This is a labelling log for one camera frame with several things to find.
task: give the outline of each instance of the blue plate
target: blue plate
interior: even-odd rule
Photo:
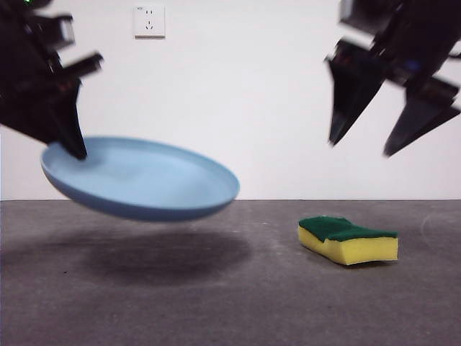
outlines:
[[[79,161],[59,144],[43,152],[43,171],[78,203],[123,218],[183,221],[213,214],[237,196],[231,171],[204,156],[131,138],[85,138]]]

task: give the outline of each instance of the concrete floor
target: concrete floor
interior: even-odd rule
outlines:
[[[342,267],[299,218],[400,232],[400,260]],[[10,345],[461,345],[461,202],[236,201],[138,223],[69,201],[1,204]]]

